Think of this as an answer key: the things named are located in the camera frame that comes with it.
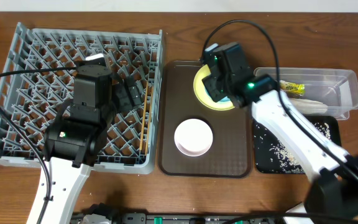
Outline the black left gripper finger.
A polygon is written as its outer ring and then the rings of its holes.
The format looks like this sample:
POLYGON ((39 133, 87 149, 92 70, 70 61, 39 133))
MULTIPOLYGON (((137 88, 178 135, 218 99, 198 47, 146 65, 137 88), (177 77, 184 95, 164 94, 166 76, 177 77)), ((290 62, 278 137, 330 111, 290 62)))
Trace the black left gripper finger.
POLYGON ((136 85, 134 78, 126 77, 125 85, 131 105, 133 107, 141 105, 142 103, 141 93, 138 86, 136 85))
POLYGON ((112 86, 112 100, 118 113, 126 113, 133 109, 131 87, 133 78, 121 78, 117 73, 112 75, 112 80, 117 81, 112 86))

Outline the white bowl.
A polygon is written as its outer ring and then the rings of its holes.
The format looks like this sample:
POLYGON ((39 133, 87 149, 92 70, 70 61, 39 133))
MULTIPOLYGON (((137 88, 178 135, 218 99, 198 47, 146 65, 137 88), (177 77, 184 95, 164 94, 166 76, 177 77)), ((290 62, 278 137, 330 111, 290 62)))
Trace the white bowl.
POLYGON ((177 149, 184 155, 198 157, 209 151, 213 144, 211 127, 201 119, 187 119, 174 132, 177 149))

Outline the green orange snack wrapper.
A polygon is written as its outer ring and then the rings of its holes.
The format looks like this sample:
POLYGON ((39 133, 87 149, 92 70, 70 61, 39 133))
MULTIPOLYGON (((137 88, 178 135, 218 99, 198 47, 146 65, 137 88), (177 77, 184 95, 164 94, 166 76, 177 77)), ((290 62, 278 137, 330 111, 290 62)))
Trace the green orange snack wrapper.
POLYGON ((292 83, 292 82, 281 80, 280 88, 287 93, 291 93, 299 96, 303 96, 305 94, 304 84, 292 83))

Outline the white napkin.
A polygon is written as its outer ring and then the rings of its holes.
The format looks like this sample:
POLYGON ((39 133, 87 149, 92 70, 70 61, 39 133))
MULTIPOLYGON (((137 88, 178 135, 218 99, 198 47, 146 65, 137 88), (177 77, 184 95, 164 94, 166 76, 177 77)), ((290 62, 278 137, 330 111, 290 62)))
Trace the white napkin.
POLYGON ((319 101, 290 98, 291 104, 302 114, 324 114, 328 106, 319 101))

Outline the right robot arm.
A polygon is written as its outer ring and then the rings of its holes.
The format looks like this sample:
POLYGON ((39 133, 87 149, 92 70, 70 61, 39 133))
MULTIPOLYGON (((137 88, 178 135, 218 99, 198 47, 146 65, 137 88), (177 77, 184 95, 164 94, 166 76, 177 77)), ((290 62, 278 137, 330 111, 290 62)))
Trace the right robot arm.
POLYGON ((255 76, 237 42, 205 47, 203 78, 215 102, 227 97, 234 107, 250 107, 256 122, 290 151, 311 183, 304 202, 274 214, 285 223, 346 223, 358 216, 358 155, 320 133, 290 102, 278 78, 255 76))

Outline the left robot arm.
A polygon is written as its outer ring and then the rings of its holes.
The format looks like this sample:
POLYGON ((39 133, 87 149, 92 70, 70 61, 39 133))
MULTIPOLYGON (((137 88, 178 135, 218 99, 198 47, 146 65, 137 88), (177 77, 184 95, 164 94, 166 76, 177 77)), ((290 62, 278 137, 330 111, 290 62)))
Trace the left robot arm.
POLYGON ((47 172, 40 177, 28 223, 69 223, 115 116, 142 103, 135 80, 113 72, 104 54, 75 65, 73 98, 62 103, 44 133, 47 172))

